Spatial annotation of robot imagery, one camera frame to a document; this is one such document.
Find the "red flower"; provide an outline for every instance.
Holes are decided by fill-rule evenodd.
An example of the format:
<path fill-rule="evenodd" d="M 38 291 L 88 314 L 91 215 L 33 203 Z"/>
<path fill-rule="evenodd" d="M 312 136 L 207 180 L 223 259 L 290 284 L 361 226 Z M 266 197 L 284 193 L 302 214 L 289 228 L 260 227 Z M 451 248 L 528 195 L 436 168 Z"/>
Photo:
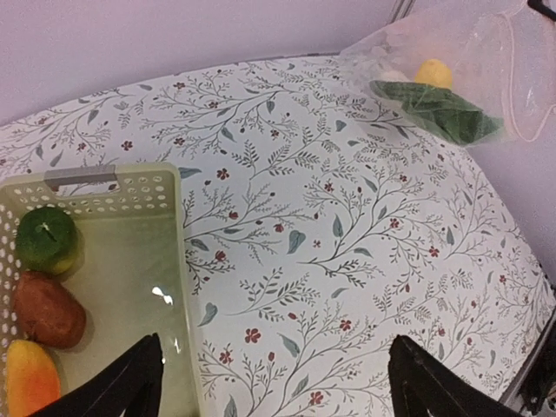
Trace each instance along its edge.
<path fill-rule="evenodd" d="M 351 320 L 342 320 L 340 323 L 340 328 L 347 332 L 351 328 Z"/>
<path fill-rule="evenodd" d="M 218 170 L 216 171 L 216 178 L 219 178 L 219 179 L 221 179 L 221 180 L 223 180 L 223 181 L 224 181 L 226 178 L 229 178 L 228 170 L 225 169 L 225 168 L 218 169 Z"/>
<path fill-rule="evenodd" d="M 122 143 L 122 148 L 123 150 L 130 150 L 131 148 L 133 148 L 133 142 L 125 141 L 124 143 Z"/>
<path fill-rule="evenodd" d="M 223 250 L 217 250 L 216 254 L 215 254 L 215 259 L 218 262 L 224 262 L 224 261 L 226 261 L 226 254 L 224 253 Z"/>
<path fill-rule="evenodd" d="M 227 363 L 232 363 L 233 361 L 234 360 L 232 359 L 228 350 L 225 350 L 220 354 L 220 362 L 222 362 L 224 365 L 226 365 Z"/>
<path fill-rule="evenodd" d="M 261 334 L 259 333 L 258 328 L 248 328 L 245 331 L 245 334 L 247 335 L 247 336 L 245 336 L 245 342 L 246 343 L 249 343 L 250 341 L 252 341 L 253 343 L 256 343 L 261 338 Z"/>
<path fill-rule="evenodd" d="M 309 406 L 321 404 L 322 400 L 324 400 L 324 395 L 321 394 L 321 391 L 317 391 L 316 393 L 311 393 L 311 401 L 309 402 Z"/>

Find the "basket handle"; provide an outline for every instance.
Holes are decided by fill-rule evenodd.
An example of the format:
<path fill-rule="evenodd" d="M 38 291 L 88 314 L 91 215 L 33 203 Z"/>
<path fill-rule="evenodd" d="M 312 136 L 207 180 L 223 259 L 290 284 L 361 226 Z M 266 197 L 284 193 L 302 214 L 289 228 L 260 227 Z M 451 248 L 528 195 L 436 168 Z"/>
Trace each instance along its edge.
<path fill-rule="evenodd" d="M 51 189 L 63 185 L 117 181 L 116 165 L 56 169 L 44 174 L 44 182 Z"/>

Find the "tablecloth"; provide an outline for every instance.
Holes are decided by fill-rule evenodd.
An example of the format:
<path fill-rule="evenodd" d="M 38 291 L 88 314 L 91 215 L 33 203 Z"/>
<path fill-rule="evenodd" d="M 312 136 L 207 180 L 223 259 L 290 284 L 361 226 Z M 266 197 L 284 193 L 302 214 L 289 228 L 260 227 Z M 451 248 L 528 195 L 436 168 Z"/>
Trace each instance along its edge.
<path fill-rule="evenodd" d="M 351 91 L 330 56 L 102 91 L 0 128 L 2 178 L 172 162 L 206 415 L 392 415 L 409 334 L 494 398 L 555 302 L 467 152 Z"/>

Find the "basket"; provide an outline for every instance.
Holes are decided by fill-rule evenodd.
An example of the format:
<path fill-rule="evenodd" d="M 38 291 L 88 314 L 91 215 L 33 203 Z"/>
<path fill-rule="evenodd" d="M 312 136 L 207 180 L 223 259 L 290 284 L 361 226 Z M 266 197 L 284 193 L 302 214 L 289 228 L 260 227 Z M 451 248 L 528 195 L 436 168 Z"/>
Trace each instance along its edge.
<path fill-rule="evenodd" d="M 19 219 L 43 205 L 75 220 L 82 260 L 62 277 L 87 311 L 87 329 L 71 350 L 49 349 L 63 394 L 81 386 L 146 334 L 157 332 L 164 355 L 160 415 L 201 414 L 197 367 L 189 348 L 182 209 L 177 170 L 165 163 L 63 169 L 13 177 L 0 185 L 0 352 L 3 379 L 11 341 L 24 338 L 11 294 L 25 266 L 17 259 Z M 60 188 L 97 194 L 60 195 Z M 7 417 L 5 384 L 0 417 Z"/>

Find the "orange vegetable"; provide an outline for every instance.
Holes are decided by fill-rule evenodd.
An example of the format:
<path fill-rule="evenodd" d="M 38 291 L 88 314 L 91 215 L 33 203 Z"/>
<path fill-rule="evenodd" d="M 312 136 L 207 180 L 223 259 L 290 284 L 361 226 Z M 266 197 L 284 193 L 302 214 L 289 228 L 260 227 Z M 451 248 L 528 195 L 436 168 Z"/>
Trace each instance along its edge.
<path fill-rule="evenodd" d="M 6 367 L 10 417 L 26 417 L 62 396 L 56 366 L 35 342 L 11 342 Z"/>

